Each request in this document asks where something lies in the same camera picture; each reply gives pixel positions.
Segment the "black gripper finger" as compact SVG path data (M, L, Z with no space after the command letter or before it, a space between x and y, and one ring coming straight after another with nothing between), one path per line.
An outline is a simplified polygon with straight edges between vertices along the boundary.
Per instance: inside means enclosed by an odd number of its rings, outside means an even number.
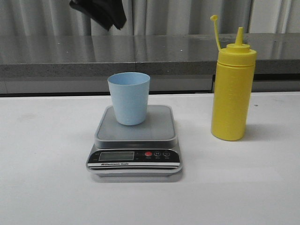
M96 21L105 30L110 30L112 26L121 30L127 21L121 0L71 0L69 5Z

